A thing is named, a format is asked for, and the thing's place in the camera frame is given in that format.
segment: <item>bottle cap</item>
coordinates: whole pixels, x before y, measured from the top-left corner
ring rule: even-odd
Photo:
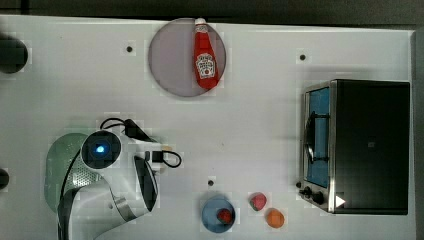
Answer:
[[[198,19],[194,20],[194,24],[195,25],[197,25],[197,24],[206,24],[206,21],[203,18],[198,18]]]

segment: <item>blue light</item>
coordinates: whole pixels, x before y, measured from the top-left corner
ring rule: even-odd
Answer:
[[[96,152],[98,152],[98,153],[102,153],[102,152],[104,152],[105,151],[105,148],[103,147],[103,146],[98,146],[97,148],[96,148]]]

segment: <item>bottle label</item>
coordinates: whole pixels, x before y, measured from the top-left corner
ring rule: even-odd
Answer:
[[[207,33],[208,27],[205,24],[196,25],[195,31],[200,33]]]
[[[197,71],[200,79],[211,78],[215,76],[215,61],[209,53],[202,53],[197,56]]]

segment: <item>blue bowl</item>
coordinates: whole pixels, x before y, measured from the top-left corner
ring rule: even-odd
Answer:
[[[218,211],[226,208],[230,210],[233,216],[233,222],[223,224],[217,218]],[[209,199],[202,210],[202,222],[206,229],[214,233],[223,233],[228,231],[234,224],[236,212],[233,205],[222,195],[215,196]]]

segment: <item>oven window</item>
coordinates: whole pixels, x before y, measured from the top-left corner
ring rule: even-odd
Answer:
[[[307,136],[304,164],[306,180],[327,188],[328,185],[328,127],[330,90],[323,88],[309,93],[309,110],[306,114]]]

